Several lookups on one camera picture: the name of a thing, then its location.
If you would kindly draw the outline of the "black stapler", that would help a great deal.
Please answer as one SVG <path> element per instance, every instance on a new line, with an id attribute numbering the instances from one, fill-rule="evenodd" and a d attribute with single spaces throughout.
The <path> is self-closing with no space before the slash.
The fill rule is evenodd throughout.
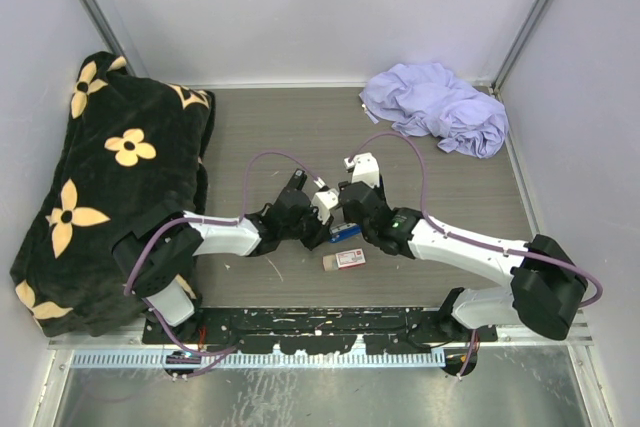
<path id="1" fill-rule="evenodd" d="M 306 172 L 302 169 L 296 169 L 287 181 L 285 188 L 288 190 L 302 191 L 306 181 Z"/>

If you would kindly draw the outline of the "blue stapler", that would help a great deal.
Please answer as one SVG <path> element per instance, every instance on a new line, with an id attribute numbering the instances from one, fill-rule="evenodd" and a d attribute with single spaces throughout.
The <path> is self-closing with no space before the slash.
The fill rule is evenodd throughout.
<path id="1" fill-rule="evenodd" d="M 354 237 L 361 232 L 360 226 L 355 223 L 342 223 L 330 229 L 330 243 L 342 242 Z"/>

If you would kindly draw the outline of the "red white staple box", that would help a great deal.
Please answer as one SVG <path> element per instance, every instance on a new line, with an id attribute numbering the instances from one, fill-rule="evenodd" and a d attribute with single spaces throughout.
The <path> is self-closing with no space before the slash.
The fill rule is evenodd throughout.
<path id="1" fill-rule="evenodd" d="M 366 263 L 362 249 L 351 249 L 325 256 L 322 261 L 325 272 L 333 272 L 353 267 L 359 267 Z"/>

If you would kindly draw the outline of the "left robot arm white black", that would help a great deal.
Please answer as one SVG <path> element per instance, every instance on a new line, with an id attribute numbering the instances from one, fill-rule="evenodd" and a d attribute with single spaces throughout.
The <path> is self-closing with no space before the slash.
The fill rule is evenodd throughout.
<path id="1" fill-rule="evenodd" d="M 274 203 L 240 220 L 180 211 L 176 203 L 163 201 L 138 219 L 111 253 L 126 276 L 125 293 L 158 313 L 176 342 L 188 343 L 199 334 L 200 319 L 194 296 L 178 277 L 198 256 L 259 257 L 290 240 L 312 250 L 330 239 L 337 206 L 338 192 L 328 187 L 312 197 L 285 187 Z"/>

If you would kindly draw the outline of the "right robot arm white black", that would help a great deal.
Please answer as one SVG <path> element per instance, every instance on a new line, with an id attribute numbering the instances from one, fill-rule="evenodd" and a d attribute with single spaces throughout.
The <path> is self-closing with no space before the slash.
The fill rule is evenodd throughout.
<path id="1" fill-rule="evenodd" d="M 497 239 L 454 228 L 411 208 L 391 208 L 380 187 L 359 181 L 339 186 L 339 203 L 364 240 L 387 255 L 447 264 L 494 282 L 452 290 L 438 326 L 459 341 L 473 329 L 518 322 L 547 339 L 567 338 L 588 281 L 552 238 Z"/>

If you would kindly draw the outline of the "lavender crumpled cloth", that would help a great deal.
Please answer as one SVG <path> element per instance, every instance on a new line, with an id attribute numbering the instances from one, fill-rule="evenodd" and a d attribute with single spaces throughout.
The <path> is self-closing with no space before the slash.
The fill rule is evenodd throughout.
<path id="1" fill-rule="evenodd" d="M 359 94 L 373 122 L 386 120 L 407 137 L 432 136 L 446 152 L 495 156 L 509 133 L 505 107 L 440 63 L 394 65 Z"/>

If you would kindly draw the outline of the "black floral blanket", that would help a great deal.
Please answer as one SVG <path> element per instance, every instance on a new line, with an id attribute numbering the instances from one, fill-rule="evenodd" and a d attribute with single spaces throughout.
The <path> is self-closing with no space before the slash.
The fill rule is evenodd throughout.
<path id="1" fill-rule="evenodd" d="M 203 213 L 212 92 L 130 75 L 122 56 L 87 57 L 73 88 L 52 185 L 10 270 L 48 338 L 104 335 L 138 317 L 111 248 L 163 201 Z"/>

